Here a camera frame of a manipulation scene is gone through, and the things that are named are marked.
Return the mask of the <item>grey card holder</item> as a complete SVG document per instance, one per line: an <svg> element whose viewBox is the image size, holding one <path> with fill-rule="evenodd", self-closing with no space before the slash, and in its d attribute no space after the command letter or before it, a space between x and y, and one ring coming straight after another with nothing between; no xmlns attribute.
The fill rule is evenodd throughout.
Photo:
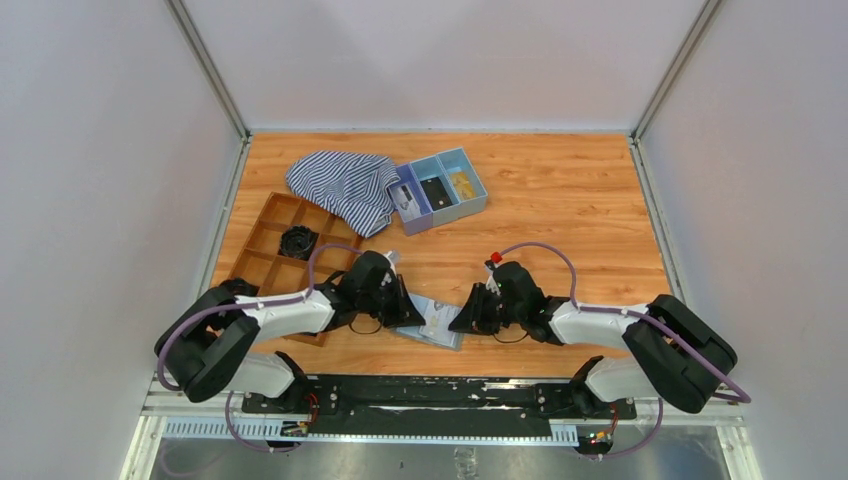
<svg viewBox="0 0 848 480"><path fill-rule="evenodd" d="M428 345L460 351L462 333L449 330L450 324L459 315L461 308L421 295L411 294L412 305L425 320L423 326L409 326L392 329L398 336L422 342Z"/></svg>

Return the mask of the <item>blue three-compartment box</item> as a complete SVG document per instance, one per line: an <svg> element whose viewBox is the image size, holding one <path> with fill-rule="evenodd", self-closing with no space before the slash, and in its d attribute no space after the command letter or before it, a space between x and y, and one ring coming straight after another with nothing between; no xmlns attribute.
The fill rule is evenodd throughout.
<svg viewBox="0 0 848 480"><path fill-rule="evenodd" d="M488 192L462 147L396 167L388 192L404 233L416 235L482 212Z"/></svg>

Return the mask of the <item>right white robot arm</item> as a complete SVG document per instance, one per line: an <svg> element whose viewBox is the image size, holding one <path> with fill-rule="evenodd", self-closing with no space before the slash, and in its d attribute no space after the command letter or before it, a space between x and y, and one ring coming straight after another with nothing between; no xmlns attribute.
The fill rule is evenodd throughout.
<svg viewBox="0 0 848 480"><path fill-rule="evenodd" d="M588 416L627 398L657 397L700 412L738 363L730 344L678 298L660 294L647 304L605 306L545 294L519 263L491 263L450 330L494 335L519 325L533 340L626 350L626 358L595 356L569 380L566 407Z"/></svg>

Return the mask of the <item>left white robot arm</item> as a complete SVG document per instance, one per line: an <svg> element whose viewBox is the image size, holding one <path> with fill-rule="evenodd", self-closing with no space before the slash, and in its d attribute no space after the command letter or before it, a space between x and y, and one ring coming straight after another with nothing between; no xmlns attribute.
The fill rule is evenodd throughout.
<svg viewBox="0 0 848 480"><path fill-rule="evenodd" d="M352 265L296 293L236 295L226 287L203 293L157 340L160 385L193 403L222 392L279 398L300 371L284 353L258 354L264 341L319 334L350 325L357 316L381 328L425 325L392 253L358 252Z"/></svg>

